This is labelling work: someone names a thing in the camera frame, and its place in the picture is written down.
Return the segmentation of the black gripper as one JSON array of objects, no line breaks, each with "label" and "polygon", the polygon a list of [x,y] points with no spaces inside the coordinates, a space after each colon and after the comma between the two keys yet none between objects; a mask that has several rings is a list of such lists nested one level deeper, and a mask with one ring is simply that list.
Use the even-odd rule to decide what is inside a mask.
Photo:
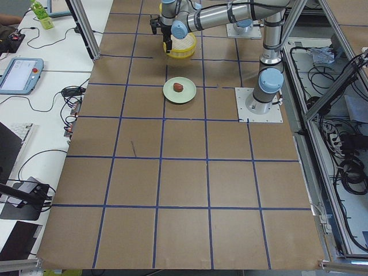
[{"label": "black gripper", "polygon": [[173,47],[173,41],[171,39],[171,25],[165,25],[164,23],[161,23],[161,31],[163,35],[164,52],[170,53]]}]

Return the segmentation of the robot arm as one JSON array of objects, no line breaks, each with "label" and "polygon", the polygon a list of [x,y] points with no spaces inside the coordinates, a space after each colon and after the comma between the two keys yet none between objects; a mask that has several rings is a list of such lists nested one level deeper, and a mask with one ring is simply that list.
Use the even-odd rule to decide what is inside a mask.
[{"label": "robot arm", "polygon": [[245,101],[253,114],[271,110],[284,77],[280,50],[287,1],[227,1],[202,7],[193,1],[162,1],[158,16],[151,16],[153,33],[160,29],[166,52],[172,50],[172,39],[184,39],[189,33],[226,26],[229,36],[255,39],[262,36],[258,83]]}]

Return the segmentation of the person forearm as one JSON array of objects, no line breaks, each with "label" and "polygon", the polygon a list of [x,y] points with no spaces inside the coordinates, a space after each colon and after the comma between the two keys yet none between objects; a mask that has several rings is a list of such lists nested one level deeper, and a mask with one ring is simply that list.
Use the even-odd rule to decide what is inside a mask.
[{"label": "person forearm", "polygon": [[5,26],[20,24],[23,17],[9,14],[0,14],[0,24]]}]

